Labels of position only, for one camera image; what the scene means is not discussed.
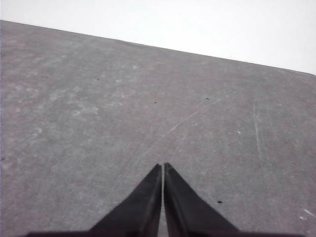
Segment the gray tabletop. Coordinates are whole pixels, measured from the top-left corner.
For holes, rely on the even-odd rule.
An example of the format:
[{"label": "gray tabletop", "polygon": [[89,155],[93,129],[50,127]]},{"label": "gray tabletop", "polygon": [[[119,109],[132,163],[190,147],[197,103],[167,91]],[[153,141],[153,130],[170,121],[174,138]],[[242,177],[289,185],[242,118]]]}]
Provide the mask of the gray tabletop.
[{"label": "gray tabletop", "polygon": [[1,77],[1,236],[87,230],[166,161],[243,231],[316,235],[316,76],[2,21]]}]

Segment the white wall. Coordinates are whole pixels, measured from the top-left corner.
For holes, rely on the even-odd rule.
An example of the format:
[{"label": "white wall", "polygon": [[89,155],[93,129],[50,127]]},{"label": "white wall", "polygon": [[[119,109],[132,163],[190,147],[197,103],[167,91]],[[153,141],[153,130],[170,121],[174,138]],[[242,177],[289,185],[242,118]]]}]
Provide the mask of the white wall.
[{"label": "white wall", "polygon": [[316,0],[2,0],[1,17],[316,74]]}]

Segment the gray surface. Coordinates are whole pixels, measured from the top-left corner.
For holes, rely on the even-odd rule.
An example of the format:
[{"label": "gray surface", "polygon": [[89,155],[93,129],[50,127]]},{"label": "gray surface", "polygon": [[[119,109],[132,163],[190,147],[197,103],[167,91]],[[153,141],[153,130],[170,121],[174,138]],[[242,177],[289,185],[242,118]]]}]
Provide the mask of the gray surface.
[{"label": "gray surface", "polygon": [[241,230],[316,235],[316,76],[1,24],[3,237],[89,229],[164,161]]}]

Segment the white background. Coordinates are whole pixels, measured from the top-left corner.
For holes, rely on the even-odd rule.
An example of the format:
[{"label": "white background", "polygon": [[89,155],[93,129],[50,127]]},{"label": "white background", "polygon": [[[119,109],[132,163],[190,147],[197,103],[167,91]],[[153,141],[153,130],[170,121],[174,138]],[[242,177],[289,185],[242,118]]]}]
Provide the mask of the white background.
[{"label": "white background", "polygon": [[2,0],[1,18],[316,74],[316,0]]}]

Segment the scratch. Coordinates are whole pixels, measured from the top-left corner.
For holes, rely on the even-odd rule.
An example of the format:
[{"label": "scratch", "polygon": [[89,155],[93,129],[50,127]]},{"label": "scratch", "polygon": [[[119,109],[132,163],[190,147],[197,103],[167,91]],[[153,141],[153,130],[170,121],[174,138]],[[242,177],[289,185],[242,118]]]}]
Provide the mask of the scratch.
[{"label": "scratch", "polygon": [[310,214],[311,216],[314,216],[316,218],[316,216],[314,214],[312,214],[310,211],[303,209],[303,211],[305,211],[307,214]]},{"label": "scratch", "polygon": [[253,118],[254,118],[255,129],[256,129],[257,149],[258,149],[259,159],[261,159],[261,156],[260,156],[261,148],[260,148],[260,142],[259,142],[259,133],[258,133],[258,124],[257,124],[257,116],[256,116],[256,106],[255,106],[255,104],[253,104]]},{"label": "scratch", "polygon": [[170,129],[170,130],[169,130],[165,135],[163,135],[161,138],[164,138],[165,136],[167,136],[170,132],[172,132],[173,130],[175,130],[180,124],[182,124],[183,122],[187,121],[188,119],[190,119],[191,117],[193,117],[194,115],[196,115],[198,112],[203,111],[203,110],[207,109],[208,107],[210,107],[210,106],[212,106],[212,105],[214,105],[214,104],[216,104],[216,103],[218,103],[218,102],[220,102],[220,101],[222,101],[222,100],[224,100],[224,99],[230,97],[231,95],[235,94],[236,92],[237,92],[237,91],[234,91],[233,93],[231,93],[231,94],[229,94],[229,95],[227,95],[227,96],[225,96],[225,97],[223,97],[223,98],[221,98],[221,99],[218,99],[218,100],[214,101],[214,102],[211,103],[210,105],[207,105],[207,106],[204,106],[204,107],[198,109],[198,110],[195,111],[193,114],[191,114],[191,115],[185,117],[184,119],[180,119],[180,122],[178,122],[172,129]]}]

